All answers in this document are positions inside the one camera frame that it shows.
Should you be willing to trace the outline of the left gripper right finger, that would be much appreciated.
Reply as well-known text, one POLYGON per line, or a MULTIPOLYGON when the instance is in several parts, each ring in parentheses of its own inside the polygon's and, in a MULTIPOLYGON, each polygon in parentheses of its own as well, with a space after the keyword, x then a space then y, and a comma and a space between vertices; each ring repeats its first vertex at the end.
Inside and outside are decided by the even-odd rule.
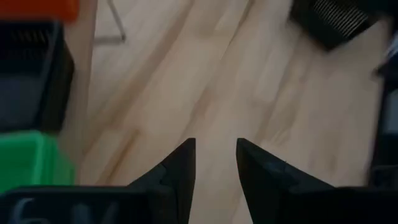
POLYGON ((236 162, 253 224, 398 224, 398 190, 334 187, 245 138, 236 162))

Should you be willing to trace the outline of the orange plastic slotted basket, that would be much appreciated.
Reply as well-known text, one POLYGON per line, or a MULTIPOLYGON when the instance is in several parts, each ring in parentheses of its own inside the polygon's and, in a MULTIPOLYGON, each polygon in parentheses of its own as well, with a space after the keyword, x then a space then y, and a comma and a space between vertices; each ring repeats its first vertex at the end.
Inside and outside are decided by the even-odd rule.
POLYGON ((0 0, 0 19, 58 20, 72 22, 80 12, 80 0, 0 0))

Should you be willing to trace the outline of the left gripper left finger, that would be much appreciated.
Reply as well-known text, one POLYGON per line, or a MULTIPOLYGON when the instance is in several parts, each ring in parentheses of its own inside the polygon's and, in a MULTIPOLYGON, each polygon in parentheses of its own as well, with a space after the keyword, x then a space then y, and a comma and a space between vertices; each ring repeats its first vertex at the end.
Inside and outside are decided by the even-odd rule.
POLYGON ((186 139, 126 186, 18 187, 0 195, 0 224, 188 224, 196 140, 186 139))

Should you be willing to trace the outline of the green plastic slotted basket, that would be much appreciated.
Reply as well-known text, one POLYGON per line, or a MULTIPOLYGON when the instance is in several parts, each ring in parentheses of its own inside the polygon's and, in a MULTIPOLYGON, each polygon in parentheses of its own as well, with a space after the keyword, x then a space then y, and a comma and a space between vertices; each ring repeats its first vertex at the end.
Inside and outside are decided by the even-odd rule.
POLYGON ((30 185, 73 185, 75 166, 55 137, 39 131, 0 134, 0 194, 30 185))

